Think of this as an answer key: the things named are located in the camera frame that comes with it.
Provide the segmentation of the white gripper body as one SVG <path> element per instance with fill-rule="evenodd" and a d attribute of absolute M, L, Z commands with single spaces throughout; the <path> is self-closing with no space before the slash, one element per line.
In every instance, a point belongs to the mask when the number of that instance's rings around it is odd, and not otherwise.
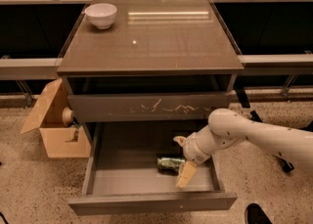
<path fill-rule="evenodd" d="M 187 161 L 195 164 L 202 164 L 210 158 L 210 155 L 205 154 L 197 143 L 196 134 L 188 136 L 183 145 L 183 155 Z"/>

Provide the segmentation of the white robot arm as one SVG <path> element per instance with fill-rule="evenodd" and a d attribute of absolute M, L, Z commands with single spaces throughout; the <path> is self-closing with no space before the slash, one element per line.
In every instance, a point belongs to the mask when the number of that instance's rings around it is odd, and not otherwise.
<path fill-rule="evenodd" d="M 313 168 L 313 133 L 252 121 L 228 109 L 214 110 L 207 126 L 188 137 L 176 136 L 186 161 L 180 165 L 176 187 L 185 189 L 200 164 L 215 152 L 248 141 L 308 171 Z"/>

